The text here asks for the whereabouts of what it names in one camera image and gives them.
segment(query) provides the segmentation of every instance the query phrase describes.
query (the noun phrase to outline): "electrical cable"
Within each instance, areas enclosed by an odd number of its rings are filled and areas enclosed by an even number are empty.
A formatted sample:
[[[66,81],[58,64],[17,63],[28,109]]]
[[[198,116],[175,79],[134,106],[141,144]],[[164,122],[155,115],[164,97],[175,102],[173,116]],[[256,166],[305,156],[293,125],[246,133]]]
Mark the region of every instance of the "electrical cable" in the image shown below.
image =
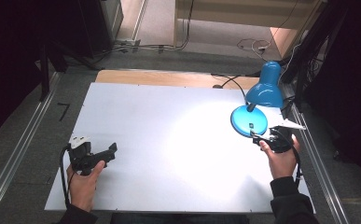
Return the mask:
[[[183,8],[186,8],[186,1],[183,1]],[[181,26],[181,28],[182,28],[182,38],[184,37],[183,33],[184,33],[184,18],[185,17],[186,17],[186,11],[183,10],[183,17],[182,17],[183,19],[182,19],[182,26]]]
[[[307,88],[312,82],[313,80],[316,78],[318,70],[320,68],[320,64],[324,62],[325,60],[325,55],[323,56],[323,60],[318,59],[318,54],[321,51],[321,48],[323,47],[323,45],[326,43],[326,41],[328,40],[328,37],[326,37],[324,40],[322,39],[317,45],[316,48],[313,49],[312,53],[310,54],[310,60],[306,62],[306,78],[304,80],[303,83],[303,90],[305,88]]]
[[[283,99],[283,101],[287,101],[287,100],[293,100],[296,96],[295,95],[292,95],[292,96],[289,96],[289,97],[286,97]]]
[[[285,119],[288,119],[288,115],[290,114],[291,106],[294,104],[294,99],[295,99],[295,97],[293,97],[290,100],[290,102],[288,102],[287,105],[281,109],[282,113],[285,114]]]
[[[174,45],[139,45],[139,46],[127,45],[127,46],[121,46],[121,47],[117,47],[115,49],[111,49],[107,52],[103,52],[101,54],[96,54],[95,56],[98,56],[98,55],[103,55],[103,56],[100,59],[98,59],[97,61],[93,62],[92,64],[96,64],[96,63],[100,62],[102,59],[104,59],[107,55],[109,55],[112,52],[123,51],[126,49],[158,49],[158,50],[174,50],[174,51],[183,50],[189,41],[189,27],[190,27],[190,23],[191,23],[192,10],[194,8],[194,1],[195,0],[192,0],[190,10],[188,13],[186,40],[182,43],[181,46],[174,46]]]
[[[302,172],[301,172],[301,159],[299,157],[299,153],[297,152],[297,150],[294,148],[293,144],[290,143],[290,141],[288,141],[288,139],[286,137],[284,137],[280,132],[272,129],[272,131],[274,131],[275,133],[278,133],[279,135],[281,135],[281,137],[287,142],[288,145],[291,146],[291,149],[293,150],[294,156],[296,157],[296,163],[297,163],[297,174],[296,174],[296,180],[294,181],[297,188],[299,187],[299,181],[301,179],[301,177],[303,176]]]
[[[279,83],[279,81],[282,79],[283,74],[287,71],[288,66],[290,65],[291,61],[293,60],[293,57],[294,57],[296,48],[299,47],[300,45],[301,45],[301,44],[297,44],[296,46],[294,46],[294,48],[293,48],[293,50],[292,50],[292,53],[291,53],[290,61],[288,61],[288,64],[287,64],[285,70],[284,70],[283,73],[279,76],[278,83]]]
[[[279,25],[279,27],[276,29],[275,33],[273,33],[272,38],[271,38],[270,41],[268,41],[268,40],[263,40],[263,39],[251,39],[251,40],[254,40],[253,43],[252,43],[252,51],[253,51],[259,58],[261,58],[262,60],[264,60],[265,62],[267,62],[268,60],[265,59],[265,58],[262,56],[262,54],[264,54],[265,49],[267,49],[267,48],[271,45],[271,42],[273,41],[273,38],[276,36],[276,33],[279,31],[279,29],[282,28],[283,25],[285,25],[285,23],[290,19],[290,17],[292,16],[292,14],[293,14],[293,12],[294,12],[294,10],[295,10],[295,8],[296,8],[296,6],[297,6],[298,3],[299,3],[299,0],[296,1],[296,3],[294,4],[294,6],[291,8],[291,11],[290,11],[290,13],[288,14],[287,18]],[[242,39],[242,40],[237,44],[237,47],[238,47],[239,49],[243,49],[243,48],[240,48],[240,47],[239,47],[239,44],[240,44],[242,41],[244,41],[244,40],[248,40],[248,39]],[[261,51],[261,53],[258,53],[258,52],[255,50],[254,45],[256,44],[256,42],[261,42],[261,41],[267,42],[268,45],[259,47],[258,49]]]
[[[72,176],[70,176],[69,182],[67,183],[67,191],[66,195],[69,197],[70,183],[72,183],[73,176],[75,176],[76,172],[73,172]]]
[[[241,87],[241,85],[239,85],[239,83],[237,81],[235,81],[234,79],[239,77],[239,76],[235,76],[235,77],[227,77],[227,76],[223,76],[223,75],[216,75],[216,74],[211,74],[212,77],[225,77],[227,78],[228,80],[226,82],[224,82],[223,85],[221,85],[221,87],[224,87],[227,83],[229,83],[230,81],[232,81],[233,83],[235,83],[239,89],[241,90],[242,92],[242,95],[243,95],[243,99],[244,99],[244,104],[247,105],[247,101],[246,101],[246,94],[244,93],[244,90],[243,88]]]
[[[64,156],[64,152],[66,150],[68,150],[70,147],[69,145],[64,147],[61,151],[61,157],[60,157],[60,168],[61,168],[61,179],[62,179],[62,189],[63,189],[63,196],[64,196],[64,204],[66,205],[66,207],[69,207],[70,204],[70,200],[69,200],[69,195],[67,194],[67,189],[66,189],[66,181],[64,180],[64,170],[63,170],[63,156]]]

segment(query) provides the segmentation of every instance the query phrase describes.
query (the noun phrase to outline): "hand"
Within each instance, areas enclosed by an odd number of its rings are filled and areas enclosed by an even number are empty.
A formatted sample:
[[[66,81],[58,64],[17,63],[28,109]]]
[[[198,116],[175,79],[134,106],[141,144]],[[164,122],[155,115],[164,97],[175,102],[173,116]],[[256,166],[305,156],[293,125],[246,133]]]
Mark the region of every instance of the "hand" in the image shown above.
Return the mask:
[[[99,174],[104,169],[104,161],[99,161],[89,175],[79,175],[72,164],[67,168],[67,181],[70,182],[71,204],[89,212],[93,207],[93,196],[95,195],[96,182]]]
[[[294,148],[299,152],[299,141],[294,134],[291,138],[294,141]],[[283,153],[274,153],[266,142],[259,141],[259,145],[268,156],[273,179],[293,175],[297,162],[292,149]]]

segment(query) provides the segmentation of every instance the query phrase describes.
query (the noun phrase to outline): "white board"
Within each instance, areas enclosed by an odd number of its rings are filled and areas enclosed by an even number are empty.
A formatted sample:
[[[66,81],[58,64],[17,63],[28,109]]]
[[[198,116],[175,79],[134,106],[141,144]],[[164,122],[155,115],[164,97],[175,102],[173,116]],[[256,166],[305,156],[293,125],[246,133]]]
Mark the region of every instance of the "white board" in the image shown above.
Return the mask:
[[[241,104],[236,90],[92,83],[72,136],[89,136],[94,153],[118,146],[94,209],[271,212],[267,156],[230,124]],[[260,109],[269,127],[283,120],[278,108]],[[299,190],[310,195],[303,180]],[[46,210],[64,209],[58,171]]]

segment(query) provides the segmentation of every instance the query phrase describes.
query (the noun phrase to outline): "handheld controller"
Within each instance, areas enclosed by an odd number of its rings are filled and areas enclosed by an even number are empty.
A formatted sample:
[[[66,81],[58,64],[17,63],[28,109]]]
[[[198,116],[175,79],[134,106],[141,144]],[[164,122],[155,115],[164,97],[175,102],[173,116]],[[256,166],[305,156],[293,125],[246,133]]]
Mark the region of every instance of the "handheld controller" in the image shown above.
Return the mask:
[[[99,161],[107,163],[115,159],[117,144],[113,143],[108,150],[96,154],[90,152],[90,142],[83,142],[76,147],[68,146],[69,158],[74,171],[81,171],[82,175],[89,175]]]
[[[291,130],[290,128],[275,126],[270,128],[270,136],[264,137],[262,135],[256,134],[253,131],[250,132],[253,143],[259,146],[259,141],[264,140],[271,148],[271,150],[275,153],[286,152],[291,149],[294,142],[291,138]]]

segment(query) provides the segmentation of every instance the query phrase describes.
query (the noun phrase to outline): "left hand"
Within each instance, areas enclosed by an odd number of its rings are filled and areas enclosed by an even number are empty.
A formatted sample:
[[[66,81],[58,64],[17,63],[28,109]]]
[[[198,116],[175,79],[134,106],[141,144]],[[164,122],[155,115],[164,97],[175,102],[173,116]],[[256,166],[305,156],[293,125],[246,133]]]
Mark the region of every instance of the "left hand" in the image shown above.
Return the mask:
[[[70,182],[71,204],[89,212],[93,207],[93,197],[99,174],[104,169],[104,161],[99,161],[89,175],[79,175],[72,164],[67,168],[67,181]]]

